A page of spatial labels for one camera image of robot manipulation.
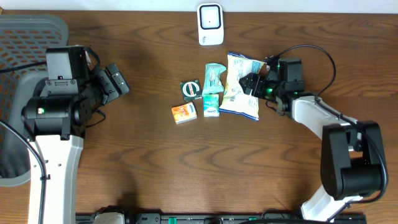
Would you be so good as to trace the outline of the white blue snack bag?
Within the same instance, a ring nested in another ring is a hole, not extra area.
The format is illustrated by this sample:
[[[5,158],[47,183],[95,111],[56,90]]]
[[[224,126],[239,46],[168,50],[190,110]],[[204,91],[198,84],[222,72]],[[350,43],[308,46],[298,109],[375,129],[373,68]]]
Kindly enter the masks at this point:
[[[259,121],[258,99],[243,92],[239,79],[250,73],[258,74],[264,62],[242,54],[228,52],[228,73],[224,87],[224,95],[219,111],[243,115],[254,121]]]

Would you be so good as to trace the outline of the green white small box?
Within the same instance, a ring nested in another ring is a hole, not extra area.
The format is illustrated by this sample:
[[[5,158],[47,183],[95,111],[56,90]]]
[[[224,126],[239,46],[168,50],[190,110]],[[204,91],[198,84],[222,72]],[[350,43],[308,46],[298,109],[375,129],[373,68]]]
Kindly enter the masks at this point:
[[[219,94],[210,94],[203,96],[203,114],[204,117],[219,117]]]

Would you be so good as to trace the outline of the round green label package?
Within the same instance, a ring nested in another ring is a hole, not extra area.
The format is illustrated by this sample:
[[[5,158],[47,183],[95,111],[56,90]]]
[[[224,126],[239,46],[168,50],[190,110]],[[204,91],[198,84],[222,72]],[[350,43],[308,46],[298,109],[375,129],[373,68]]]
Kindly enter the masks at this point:
[[[183,100],[185,102],[199,100],[202,98],[202,91],[199,80],[190,80],[180,83]]]

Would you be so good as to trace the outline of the orange small snack box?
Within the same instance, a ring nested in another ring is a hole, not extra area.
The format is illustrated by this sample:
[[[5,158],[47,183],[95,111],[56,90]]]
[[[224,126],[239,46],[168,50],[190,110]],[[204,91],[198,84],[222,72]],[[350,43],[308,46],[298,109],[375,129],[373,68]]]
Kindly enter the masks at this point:
[[[197,111],[193,102],[172,108],[172,114],[176,124],[185,123],[197,119]]]

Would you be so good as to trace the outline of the teal snack packet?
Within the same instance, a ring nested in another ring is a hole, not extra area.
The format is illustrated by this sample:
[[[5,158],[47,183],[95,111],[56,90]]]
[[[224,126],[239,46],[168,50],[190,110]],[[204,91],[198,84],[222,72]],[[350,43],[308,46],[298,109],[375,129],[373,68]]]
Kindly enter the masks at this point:
[[[205,65],[205,81],[203,84],[204,95],[221,93],[224,86],[221,82],[221,74],[226,71],[226,67],[218,63],[208,63]]]

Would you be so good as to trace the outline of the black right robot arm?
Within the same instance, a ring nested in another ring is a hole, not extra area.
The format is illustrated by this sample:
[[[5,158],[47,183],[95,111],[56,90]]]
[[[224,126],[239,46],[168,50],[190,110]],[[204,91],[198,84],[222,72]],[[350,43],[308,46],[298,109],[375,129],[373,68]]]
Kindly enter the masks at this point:
[[[388,174],[381,130],[357,121],[304,90],[298,78],[250,73],[239,79],[246,95],[277,103],[276,112],[303,124],[322,141],[321,186],[301,207],[304,220],[331,222],[354,203],[371,203],[385,193]]]

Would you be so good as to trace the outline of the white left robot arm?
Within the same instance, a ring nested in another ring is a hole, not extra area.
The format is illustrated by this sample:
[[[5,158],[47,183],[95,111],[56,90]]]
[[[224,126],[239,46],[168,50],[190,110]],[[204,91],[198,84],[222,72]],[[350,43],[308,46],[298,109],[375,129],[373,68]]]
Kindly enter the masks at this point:
[[[22,109],[30,144],[29,223],[74,223],[76,178],[93,114],[130,90],[116,64],[44,80]]]

